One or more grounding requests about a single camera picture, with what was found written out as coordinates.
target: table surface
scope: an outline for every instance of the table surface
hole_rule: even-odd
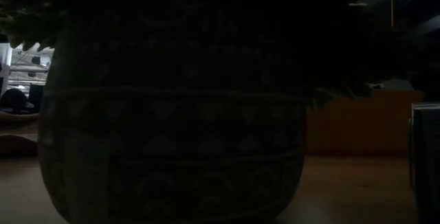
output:
[[[0,223],[66,224],[36,159],[0,160]],[[417,223],[405,159],[308,157],[300,187],[276,224]]]

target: wooden table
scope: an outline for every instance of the wooden table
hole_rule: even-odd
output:
[[[0,160],[1,224],[66,224],[36,159]],[[276,224],[417,223],[405,159],[309,157],[300,187]]]

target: plant pot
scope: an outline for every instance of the plant pot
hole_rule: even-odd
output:
[[[39,156],[70,223],[261,221],[291,201],[306,106],[279,91],[290,62],[252,30],[199,30],[208,13],[94,32],[66,22]]]

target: wooden desk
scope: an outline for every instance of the wooden desk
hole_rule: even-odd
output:
[[[276,224],[417,223],[405,159],[307,159],[299,190]],[[1,224],[66,224],[36,159],[0,160]]]

